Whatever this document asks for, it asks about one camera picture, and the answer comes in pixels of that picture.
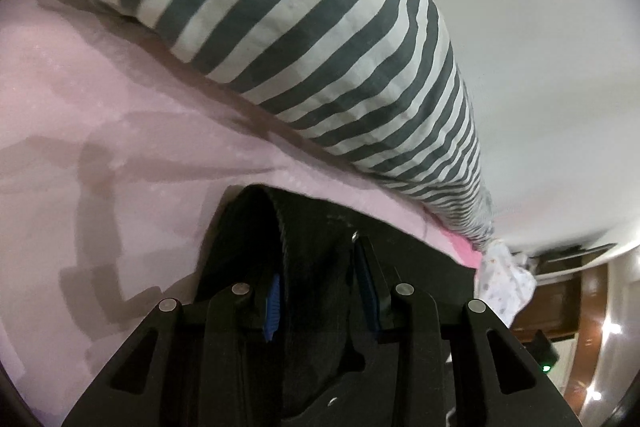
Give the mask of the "black pants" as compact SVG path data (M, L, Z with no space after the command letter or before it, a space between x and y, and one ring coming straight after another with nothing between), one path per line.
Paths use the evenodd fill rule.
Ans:
M225 291L265 297L264 332L280 384L277 426L352 426L349 400L380 351L357 284L356 235L440 311L471 297L470 269L333 202L252 185L221 213L194 301Z

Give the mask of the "brown wooden wardrobe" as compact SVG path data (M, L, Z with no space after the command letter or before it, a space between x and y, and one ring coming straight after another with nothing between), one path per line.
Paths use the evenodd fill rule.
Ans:
M537 287L512 325L538 331L560 359L549 377L585 424L608 416L639 372L639 251Z

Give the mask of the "white patterned blanket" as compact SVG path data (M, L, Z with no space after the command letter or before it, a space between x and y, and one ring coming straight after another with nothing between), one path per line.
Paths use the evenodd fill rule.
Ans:
M486 248L474 281L474 297L486 303L506 327L533 299L537 281L526 254L512 254L495 239Z

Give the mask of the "pink purple checked bed sheet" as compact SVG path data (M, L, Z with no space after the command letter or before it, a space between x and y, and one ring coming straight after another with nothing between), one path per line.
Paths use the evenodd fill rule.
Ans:
M36 418L60 425L160 299L192 298L210 224L253 183L480 262L138 24L81 0L2 0L1 360Z

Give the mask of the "grey white striped bolster pillow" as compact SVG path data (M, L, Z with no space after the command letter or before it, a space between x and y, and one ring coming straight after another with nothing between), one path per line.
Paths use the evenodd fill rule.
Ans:
M87 1L476 249L491 240L472 106L434 0Z

